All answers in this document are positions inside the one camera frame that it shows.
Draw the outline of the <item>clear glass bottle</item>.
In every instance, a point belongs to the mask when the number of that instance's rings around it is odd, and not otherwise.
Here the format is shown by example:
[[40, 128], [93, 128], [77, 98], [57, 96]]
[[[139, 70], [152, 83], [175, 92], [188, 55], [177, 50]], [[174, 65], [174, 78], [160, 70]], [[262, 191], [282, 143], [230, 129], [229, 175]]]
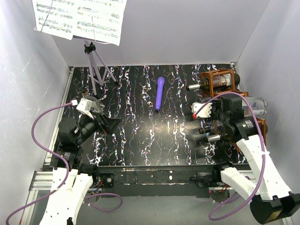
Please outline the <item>clear glass bottle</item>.
[[100, 105], [100, 102], [97, 98], [91, 96], [86, 88], [82, 88], [81, 89], [81, 93], [82, 93], [82, 98], [88, 99], [92, 101], [92, 106], [90, 109], [90, 112], [98, 112], [98, 113], [102, 113], [102, 106]]

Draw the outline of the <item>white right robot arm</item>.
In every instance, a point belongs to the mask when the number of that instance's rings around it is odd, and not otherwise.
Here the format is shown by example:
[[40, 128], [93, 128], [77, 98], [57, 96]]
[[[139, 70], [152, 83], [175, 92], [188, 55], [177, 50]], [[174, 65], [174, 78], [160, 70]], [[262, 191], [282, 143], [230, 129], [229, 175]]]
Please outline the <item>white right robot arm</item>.
[[230, 163], [216, 165], [213, 183], [232, 187], [245, 201], [232, 212], [209, 219], [218, 221], [238, 212], [247, 204], [255, 220], [264, 225], [291, 217], [300, 208], [300, 195], [284, 182], [264, 144], [263, 135], [254, 112], [244, 116], [242, 104], [246, 98], [234, 92], [220, 94], [209, 100], [199, 111], [201, 117], [222, 122], [226, 142], [233, 142], [242, 151], [255, 176], [253, 183]]

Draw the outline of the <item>clear plastic bottle blue label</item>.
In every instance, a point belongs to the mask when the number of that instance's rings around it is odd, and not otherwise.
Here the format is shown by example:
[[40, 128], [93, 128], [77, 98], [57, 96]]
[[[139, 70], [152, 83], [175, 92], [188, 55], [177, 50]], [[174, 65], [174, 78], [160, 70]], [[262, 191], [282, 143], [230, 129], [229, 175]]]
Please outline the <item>clear plastic bottle blue label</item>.
[[[245, 99], [256, 117], [265, 115], [267, 113], [268, 102], [263, 97], [245, 97]], [[244, 117], [252, 116], [248, 105], [243, 100], [242, 109], [244, 110]]]

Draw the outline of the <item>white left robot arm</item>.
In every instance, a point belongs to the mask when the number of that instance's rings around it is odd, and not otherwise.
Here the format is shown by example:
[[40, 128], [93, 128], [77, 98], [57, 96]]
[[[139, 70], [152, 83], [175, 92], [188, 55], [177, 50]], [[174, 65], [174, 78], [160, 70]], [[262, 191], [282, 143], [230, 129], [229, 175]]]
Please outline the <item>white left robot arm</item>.
[[83, 115], [79, 122], [72, 117], [63, 118], [58, 125], [58, 144], [50, 166], [52, 194], [41, 219], [42, 225], [74, 225], [79, 209], [89, 188], [112, 188], [114, 175], [101, 173], [97, 166], [81, 163], [82, 144], [94, 133], [113, 135], [120, 118], [109, 118], [104, 113]]

